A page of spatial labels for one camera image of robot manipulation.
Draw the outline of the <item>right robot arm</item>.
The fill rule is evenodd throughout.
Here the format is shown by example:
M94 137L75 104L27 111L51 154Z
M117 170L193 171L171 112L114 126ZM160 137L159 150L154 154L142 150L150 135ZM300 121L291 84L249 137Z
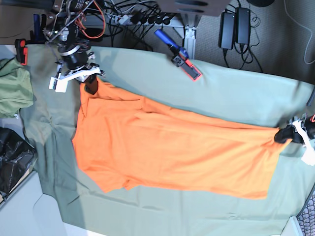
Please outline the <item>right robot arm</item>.
M83 22L85 11L96 10L101 15L103 29L97 35L88 35ZM56 56L57 72L49 82L49 89L65 93L68 83L77 80L85 85L85 91L95 94L98 90L97 76L105 72L99 65L91 62L95 53L91 51L91 39L103 37L106 20L101 5L95 0L62 0L54 3L52 20L43 30L47 46L56 45L59 55Z

